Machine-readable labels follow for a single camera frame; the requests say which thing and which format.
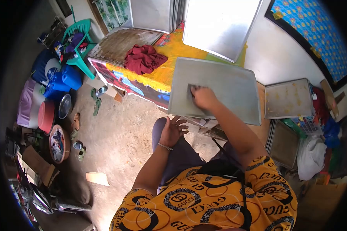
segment concrete floor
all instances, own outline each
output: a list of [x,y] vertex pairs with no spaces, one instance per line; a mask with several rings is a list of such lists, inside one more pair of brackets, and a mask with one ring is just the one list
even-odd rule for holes
[[[75,113],[81,114],[81,128],[76,140],[83,142],[87,153],[82,162],[73,148],[67,160],[72,193],[80,201],[92,205],[87,213],[99,231],[108,230],[112,217],[123,197],[130,191],[135,177],[152,154],[152,127],[165,117],[158,107],[137,96],[126,96],[122,103],[111,96],[102,95],[97,116],[93,116],[94,101],[91,86],[84,84],[77,91],[77,99],[69,120]],[[208,161],[218,152],[218,147],[207,136],[198,134],[198,127],[188,124],[185,139]],[[87,182],[85,173],[104,172],[110,187]]]

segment white plastic bag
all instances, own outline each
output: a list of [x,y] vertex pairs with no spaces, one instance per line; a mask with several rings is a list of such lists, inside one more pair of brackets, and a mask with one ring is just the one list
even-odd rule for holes
[[308,136],[297,154],[298,176],[310,180],[324,168],[326,145],[318,136]]

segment hand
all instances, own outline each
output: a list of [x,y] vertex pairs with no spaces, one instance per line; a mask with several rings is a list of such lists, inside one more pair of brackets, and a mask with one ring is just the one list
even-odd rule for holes
[[215,94],[209,88],[192,86],[190,90],[194,96],[195,104],[201,109],[210,110],[214,105],[219,103]]
[[159,143],[167,146],[167,147],[173,147],[177,141],[179,140],[180,136],[188,133],[189,131],[182,131],[183,129],[187,129],[188,126],[180,124],[186,123],[186,119],[179,120],[180,116],[175,116],[172,120],[167,116],[166,117],[166,124],[165,127],[162,130],[161,139],[159,140]]

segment green plastic chair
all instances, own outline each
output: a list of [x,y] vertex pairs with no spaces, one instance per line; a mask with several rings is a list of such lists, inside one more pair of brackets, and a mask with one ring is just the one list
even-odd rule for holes
[[[90,19],[84,19],[84,20],[75,22],[69,28],[65,30],[61,43],[63,44],[65,38],[72,35],[74,30],[78,30],[79,32],[84,33],[85,36],[81,39],[79,44],[77,44],[77,46],[75,47],[75,52],[78,55],[78,57],[68,59],[67,64],[78,66],[81,69],[81,71],[83,71],[89,78],[93,80],[95,78],[95,75],[90,71],[86,63],[83,61],[86,55],[96,46],[96,43],[93,42],[93,40],[91,39],[89,35],[90,26],[91,26]],[[86,39],[85,42],[88,42],[89,44],[87,45],[85,52],[81,53],[78,47],[81,45],[81,43],[84,42],[85,39]]]

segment table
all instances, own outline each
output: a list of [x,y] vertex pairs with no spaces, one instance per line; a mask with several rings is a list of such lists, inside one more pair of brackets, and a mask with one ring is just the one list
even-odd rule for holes
[[[137,95],[155,103],[160,108],[167,109],[176,58],[206,59],[208,57],[208,52],[185,45],[182,42],[184,24],[182,22],[171,34],[164,34],[153,45],[157,53],[167,56],[168,60],[151,74],[138,75],[128,69],[112,65],[106,60],[91,57],[88,57],[88,60],[105,84],[114,85],[125,90],[129,95]],[[242,57],[237,61],[241,67],[244,67],[245,49]]]

